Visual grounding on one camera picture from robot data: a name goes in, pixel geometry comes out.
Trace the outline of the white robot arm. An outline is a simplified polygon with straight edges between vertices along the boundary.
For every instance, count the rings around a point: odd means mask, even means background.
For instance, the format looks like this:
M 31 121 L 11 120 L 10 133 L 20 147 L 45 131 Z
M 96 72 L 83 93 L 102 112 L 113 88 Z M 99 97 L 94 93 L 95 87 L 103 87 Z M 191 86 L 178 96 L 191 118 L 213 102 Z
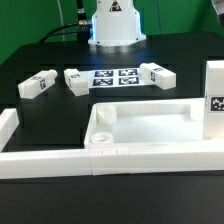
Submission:
M 141 46 L 146 35 L 141 32 L 140 14 L 133 0 L 97 0 L 92 16 L 91 50 L 105 53 L 128 52 Z

